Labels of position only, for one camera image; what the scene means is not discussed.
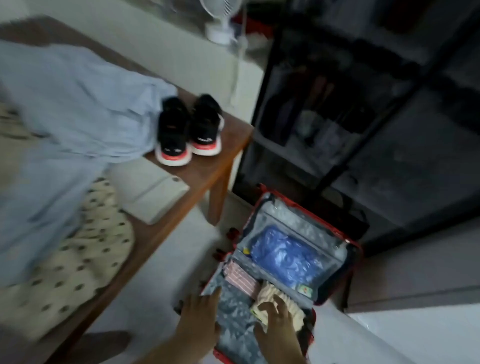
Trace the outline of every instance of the blue plastic bag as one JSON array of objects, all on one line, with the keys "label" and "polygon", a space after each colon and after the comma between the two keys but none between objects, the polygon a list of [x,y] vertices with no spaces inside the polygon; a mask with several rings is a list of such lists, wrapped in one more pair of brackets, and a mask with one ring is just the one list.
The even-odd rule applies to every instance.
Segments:
[{"label": "blue plastic bag", "polygon": [[320,254],[275,225],[267,226],[251,245],[252,260],[291,288],[309,286],[324,273]]}]

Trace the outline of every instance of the pair of shoes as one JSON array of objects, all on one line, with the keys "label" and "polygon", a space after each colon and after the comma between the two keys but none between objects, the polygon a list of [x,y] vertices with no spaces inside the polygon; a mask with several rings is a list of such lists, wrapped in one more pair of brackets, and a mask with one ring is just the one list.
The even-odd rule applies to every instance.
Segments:
[{"label": "pair of shoes", "polygon": [[201,95],[193,105],[192,114],[178,97],[163,101],[158,118],[155,156],[166,166],[184,166],[192,153],[215,156],[222,150],[220,132],[225,121],[222,109],[210,95]]}]

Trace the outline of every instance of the folded pink cloth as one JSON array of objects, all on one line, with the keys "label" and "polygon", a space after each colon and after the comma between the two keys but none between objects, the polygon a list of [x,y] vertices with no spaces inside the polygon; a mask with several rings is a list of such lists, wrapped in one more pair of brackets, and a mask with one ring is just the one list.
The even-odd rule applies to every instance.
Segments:
[{"label": "folded pink cloth", "polygon": [[234,285],[254,300],[257,298],[258,292],[260,291],[260,283],[245,272],[237,263],[233,261],[227,263],[223,268],[223,273],[228,283]]}]

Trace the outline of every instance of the blue garment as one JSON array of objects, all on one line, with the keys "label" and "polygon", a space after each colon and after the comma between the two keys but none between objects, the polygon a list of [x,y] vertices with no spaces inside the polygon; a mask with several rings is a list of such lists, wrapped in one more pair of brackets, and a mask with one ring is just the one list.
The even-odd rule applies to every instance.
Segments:
[{"label": "blue garment", "polygon": [[275,225],[267,226],[251,245],[252,260],[291,288],[309,285],[324,269],[320,254]]},{"label": "blue garment", "polygon": [[0,86],[45,136],[0,195],[0,286],[22,281],[80,224],[80,204],[109,163],[152,150],[161,100],[177,90],[68,45],[0,41]]}]

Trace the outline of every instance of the desk fan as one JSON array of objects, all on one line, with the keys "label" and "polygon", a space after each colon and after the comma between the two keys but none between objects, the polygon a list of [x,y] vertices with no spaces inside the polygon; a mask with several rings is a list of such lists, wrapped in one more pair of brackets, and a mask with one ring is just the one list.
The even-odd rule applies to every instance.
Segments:
[{"label": "desk fan", "polygon": [[229,45],[234,38],[230,19],[240,10],[242,0],[200,0],[215,20],[205,24],[205,35],[212,42]]}]

